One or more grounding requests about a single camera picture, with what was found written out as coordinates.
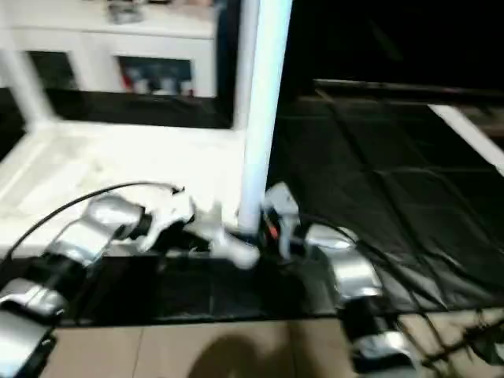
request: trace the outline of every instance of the black joint housing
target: black joint housing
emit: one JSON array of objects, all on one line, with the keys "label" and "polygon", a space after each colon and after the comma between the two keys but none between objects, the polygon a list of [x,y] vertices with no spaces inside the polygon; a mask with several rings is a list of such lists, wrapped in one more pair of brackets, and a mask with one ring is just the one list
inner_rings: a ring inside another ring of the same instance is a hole
[{"label": "black joint housing", "polygon": [[140,222],[130,234],[130,239],[136,240],[139,236],[147,235],[151,225],[152,215],[145,213],[145,208],[143,208],[143,214],[140,217]]},{"label": "black joint housing", "polygon": [[67,301],[71,301],[79,293],[86,276],[86,267],[79,262],[47,251],[33,259],[23,278],[57,291]]},{"label": "black joint housing", "polygon": [[56,346],[56,343],[57,339],[51,335],[48,335],[42,340],[16,377],[39,378],[49,361],[49,356]]},{"label": "black joint housing", "polygon": [[386,299],[381,295],[361,297],[345,303],[339,315],[346,337],[353,342],[365,336],[397,331],[395,316],[376,315],[383,313],[386,308]]}]

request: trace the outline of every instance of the tile floor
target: tile floor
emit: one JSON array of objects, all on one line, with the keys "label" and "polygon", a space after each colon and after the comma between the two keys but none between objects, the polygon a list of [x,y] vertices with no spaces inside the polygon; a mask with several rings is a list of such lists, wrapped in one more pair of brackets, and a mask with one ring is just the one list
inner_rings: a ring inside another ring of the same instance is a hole
[{"label": "tile floor", "polygon": [[[464,321],[435,319],[447,341]],[[406,322],[423,347],[434,345],[418,319]],[[43,378],[355,377],[337,320],[60,330],[58,336]],[[466,352],[454,364],[462,377],[503,376]]]}]

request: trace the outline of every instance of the white shelf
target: white shelf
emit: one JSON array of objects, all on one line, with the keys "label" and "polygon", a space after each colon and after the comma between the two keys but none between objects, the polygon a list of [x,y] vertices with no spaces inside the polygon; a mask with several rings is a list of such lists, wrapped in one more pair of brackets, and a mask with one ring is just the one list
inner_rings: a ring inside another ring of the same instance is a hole
[{"label": "white shelf", "polygon": [[15,28],[58,29],[180,38],[213,39],[214,8],[201,6],[142,6],[144,20],[111,24],[103,0],[14,0],[7,2],[9,22]]}]

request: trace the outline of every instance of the white pole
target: white pole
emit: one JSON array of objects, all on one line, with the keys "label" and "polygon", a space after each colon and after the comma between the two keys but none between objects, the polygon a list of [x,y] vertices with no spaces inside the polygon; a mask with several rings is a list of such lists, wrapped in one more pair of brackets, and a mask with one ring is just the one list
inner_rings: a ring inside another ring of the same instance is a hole
[{"label": "white pole", "polygon": [[239,22],[239,54],[236,71],[235,112],[233,128],[245,130],[249,120],[255,43],[258,35],[260,0],[242,0]]},{"label": "white pole", "polygon": [[29,131],[49,125],[54,119],[53,111],[35,74],[33,64],[14,40],[8,23],[9,14],[5,0],[0,0],[0,49],[2,67],[6,69],[6,82],[26,120]]},{"label": "white pole", "polygon": [[291,7],[292,0],[260,0],[259,3],[238,216],[239,226],[250,232],[258,229],[259,206],[266,189]]}]

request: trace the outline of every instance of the white cabinet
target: white cabinet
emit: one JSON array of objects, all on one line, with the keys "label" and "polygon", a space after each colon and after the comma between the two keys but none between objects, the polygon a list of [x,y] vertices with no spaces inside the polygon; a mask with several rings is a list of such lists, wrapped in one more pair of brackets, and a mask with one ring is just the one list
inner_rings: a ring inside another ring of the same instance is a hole
[{"label": "white cabinet", "polygon": [[[40,53],[32,60],[53,71],[71,71],[79,90],[216,94],[213,8],[144,5],[144,20],[124,25],[111,24],[98,1],[16,0],[8,8],[19,47]],[[42,79],[56,87],[68,81]]]},{"label": "white cabinet", "polygon": [[[96,91],[167,91],[173,95],[175,93],[163,87],[162,82],[174,80],[178,86],[175,91],[181,91],[180,86],[185,84],[198,97],[213,97],[216,93],[212,39],[85,34],[95,61]],[[146,87],[144,90],[139,89],[142,85]]]},{"label": "white cabinet", "polygon": [[[85,38],[77,31],[42,30],[24,28],[14,30],[13,36],[19,48],[30,53],[42,81],[50,80],[44,73],[52,70],[60,76],[60,81],[68,81],[65,76],[73,75],[76,89],[93,91],[95,88],[93,57],[88,53]],[[42,68],[37,63],[51,65]]]}]

